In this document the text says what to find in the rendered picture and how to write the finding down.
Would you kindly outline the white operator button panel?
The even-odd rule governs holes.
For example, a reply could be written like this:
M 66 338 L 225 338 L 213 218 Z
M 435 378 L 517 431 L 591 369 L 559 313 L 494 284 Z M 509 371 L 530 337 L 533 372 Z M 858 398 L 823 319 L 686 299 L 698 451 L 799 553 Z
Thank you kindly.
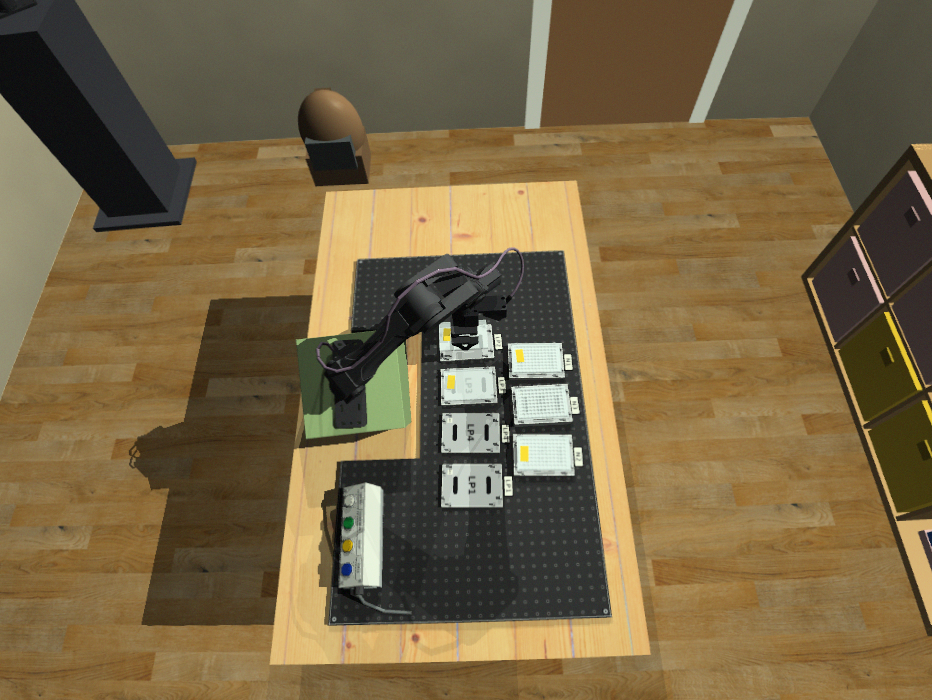
M 380 612 L 411 614 L 380 608 L 361 596 L 364 588 L 382 587 L 382 547 L 382 488 L 368 483 L 343 488 L 339 588 L 354 587 L 362 604 Z

